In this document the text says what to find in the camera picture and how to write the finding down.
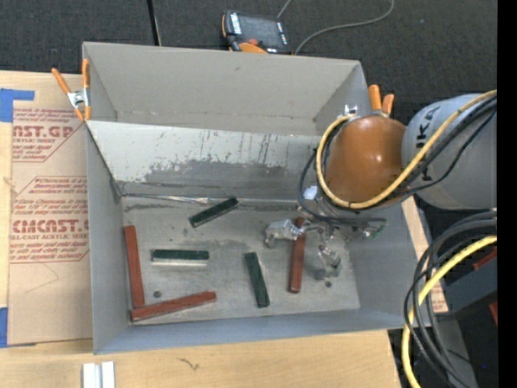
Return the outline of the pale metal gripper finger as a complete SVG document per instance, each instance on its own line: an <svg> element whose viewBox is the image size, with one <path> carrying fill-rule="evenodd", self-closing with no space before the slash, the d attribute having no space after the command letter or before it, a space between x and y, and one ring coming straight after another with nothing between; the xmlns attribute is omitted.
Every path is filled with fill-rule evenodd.
<svg viewBox="0 0 517 388"><path fill-rule="evenodd" d="M327 245L318 246L317 255L322 267L317 272L321 279L339 276L343 269L341 256Z"/></svg>
<svg viewBox="0 0 517 388"><path fill-rule="evenodd" d="M290 219L274 221L265 229L264 243L267 247L274 248L277 241L295 241L304 233L304 228L296 226L296 224Z"/></svg>

